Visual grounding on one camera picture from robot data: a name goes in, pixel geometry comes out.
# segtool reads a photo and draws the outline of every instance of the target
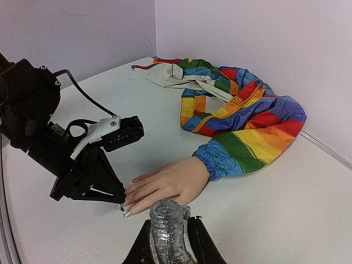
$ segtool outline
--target white bracket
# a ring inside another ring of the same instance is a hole
[[[74,149],[71,159],[75,160],[86,145],[102,140],[102,137],[120,129],[121,117],[115,115],[112,118],[100,119],[98,123],[90,125],[88,133]]]

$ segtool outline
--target white table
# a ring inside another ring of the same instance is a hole
[[[208,141],[180,128],[182,91],[162,89],[130,65],[81,82],[98,102],[122,117],[138,115],[144,125],[140,141],[108,153],[125,185]],[[73,119],[105,116],[71,86],[53,121],[66,127]],[[3,150],[23,263],[122,263],[148,212],[125,219],[111,203],[54,201],[55,176],[23,152]],[[352,263],[352,172],[301,136],[271,165],[211,182],[190,205],[228,263]]]

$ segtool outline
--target rainbow striped sleeve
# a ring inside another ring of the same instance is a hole
[[[301,105],[289,96],[275,96],[248,70],[216,68],[201,59],[154,61],[158,63],[177,64],[188,80],[190,76],[210,77],[211,85],[233,95],[225,106],[207,112],[212,95],[191,89],[182,94],[181,127],[212,137],[193,153],[203,161],[211,180],[263,168],[294,141],[306,121]]]

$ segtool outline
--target mannequin hand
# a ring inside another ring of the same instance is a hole
[[[135,215],[166,198],[174,198],[181,205],[188,204],[202,192],[209,177],[207,168],[196,157],[173,162],[139,176],[126,189],[124,206],[130,208],[124,217]]]

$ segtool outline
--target black holder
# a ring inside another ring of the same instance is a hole
[[[86,147],[77,157],[72,170],[57,178],[50,197],[94,200],[123,204],[126,194],[101,148]]]
[[[145,221],[123,264],[155,264],[149,245],[150,228],[151,221]],[[226,264],[200,217],[189,218],[187,231],[198,264]]]

